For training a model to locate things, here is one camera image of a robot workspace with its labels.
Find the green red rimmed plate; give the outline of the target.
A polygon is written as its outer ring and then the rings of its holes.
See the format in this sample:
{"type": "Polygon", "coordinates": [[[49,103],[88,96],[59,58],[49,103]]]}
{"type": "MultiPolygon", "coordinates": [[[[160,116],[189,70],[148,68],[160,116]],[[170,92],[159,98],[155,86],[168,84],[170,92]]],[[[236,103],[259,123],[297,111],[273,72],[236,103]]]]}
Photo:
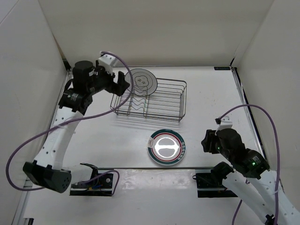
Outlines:
{"type": "Polygon", "coordinates": [[[150,136],[147,151],[155,163],[173,166],[184,158],[186,144],[183,137],[176,131],[161,129],[150,136]]]}

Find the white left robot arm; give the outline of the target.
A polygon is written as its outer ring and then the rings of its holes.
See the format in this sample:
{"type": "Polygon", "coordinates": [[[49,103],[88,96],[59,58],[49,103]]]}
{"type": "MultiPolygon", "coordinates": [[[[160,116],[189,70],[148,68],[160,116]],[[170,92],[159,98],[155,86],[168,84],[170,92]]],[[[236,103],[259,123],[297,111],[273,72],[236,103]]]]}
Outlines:
{"type": "Polygon", "coordinates": [[[24,173],[35,184],[58,193],[71,183],[71,172],[62,168],[63,158],[75,129],[91,105],[93,95],[100,91],[122,96],[130,84],[123,72],[115,75],[117,59],[103,55],[95,63],[75,63],[73,78],[65,85],[58,110],[44,145],[32,162],[25,162],[24,173]]]}

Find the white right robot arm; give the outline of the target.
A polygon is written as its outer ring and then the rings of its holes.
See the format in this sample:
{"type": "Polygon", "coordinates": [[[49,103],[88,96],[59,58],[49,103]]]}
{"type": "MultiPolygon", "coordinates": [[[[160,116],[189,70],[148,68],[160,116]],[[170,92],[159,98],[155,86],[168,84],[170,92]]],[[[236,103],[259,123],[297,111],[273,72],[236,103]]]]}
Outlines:
{"type": "Polygon", "coordinates": [[[209,129],[201,144],[204,152],[221,154],[228,161],[212,168],[212,185],[234,192],[265,225],[300,223],[299,211],[276,184],[277,173],[259,152],[245,147],[236,130],[209,129]]]}

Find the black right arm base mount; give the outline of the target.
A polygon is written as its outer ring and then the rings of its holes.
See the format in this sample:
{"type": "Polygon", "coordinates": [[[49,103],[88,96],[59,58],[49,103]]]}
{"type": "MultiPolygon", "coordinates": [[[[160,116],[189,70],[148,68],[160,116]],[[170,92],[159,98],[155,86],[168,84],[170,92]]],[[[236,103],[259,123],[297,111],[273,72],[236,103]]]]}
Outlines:
{"type": "Polygon", "coordinates": [[[222,182],[229,173],[234,172],[233,168],[225,162],[221,162],[212,168],[195,169],[192,176],[196,181],[198,198],[229,198],[237,195],[225,187],[222,182]]]}

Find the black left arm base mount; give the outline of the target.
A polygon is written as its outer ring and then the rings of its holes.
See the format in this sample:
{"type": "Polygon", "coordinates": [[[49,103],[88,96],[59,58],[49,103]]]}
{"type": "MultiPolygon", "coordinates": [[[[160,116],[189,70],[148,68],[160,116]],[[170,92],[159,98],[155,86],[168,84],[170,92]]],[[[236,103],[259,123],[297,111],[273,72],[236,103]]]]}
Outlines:
{"type": "Polygon", "coordinates": [[[108,171],[97,166],[81,163],[71,169],[70,196],[111,197],[116,191],[120,173],[114,169],[108,171]]]}

